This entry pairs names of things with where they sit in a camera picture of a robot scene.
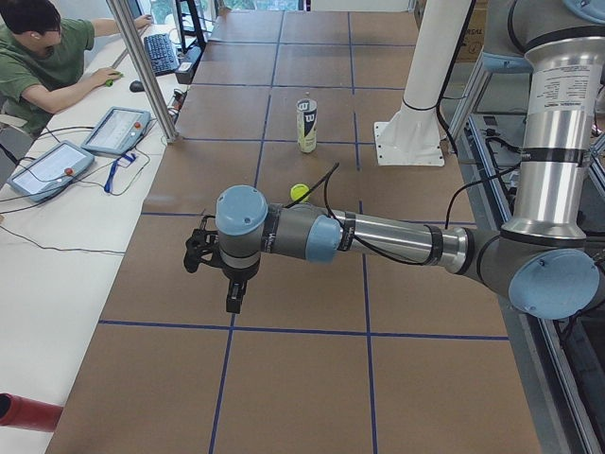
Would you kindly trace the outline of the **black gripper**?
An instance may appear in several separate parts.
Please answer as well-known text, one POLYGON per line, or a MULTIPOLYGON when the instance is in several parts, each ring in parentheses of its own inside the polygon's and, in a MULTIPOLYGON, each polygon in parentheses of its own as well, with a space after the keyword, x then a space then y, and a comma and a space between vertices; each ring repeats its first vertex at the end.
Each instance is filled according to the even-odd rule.
POLYGON ((226 310, 229 313, 241 312, 241 306, 246 295, 246 281, 254 277, 258 270, 258 264, 253 264, 244 269, 228 265, 223 267, 223 274, 230 280, 226 296, 226 310))

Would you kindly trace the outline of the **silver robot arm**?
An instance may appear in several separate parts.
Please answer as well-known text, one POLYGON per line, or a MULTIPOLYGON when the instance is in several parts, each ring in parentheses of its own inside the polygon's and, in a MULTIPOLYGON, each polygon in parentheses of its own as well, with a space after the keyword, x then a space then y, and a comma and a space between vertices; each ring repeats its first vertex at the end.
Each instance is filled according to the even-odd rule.
POLYGON ((494 1, 485 52, 532 72, 520 181, 511 218, 496 231, 442 229, 337 212, 303 201, 270 204, 238 185, 216 203, 212 262, 240 310, 263 253, 329 262, 375 253, 410 266, 441 266, 482 283, 529 315, 558 320, 594 303, 602 276, 577 224, 597 89, 604 68, 600 1, 494 1))

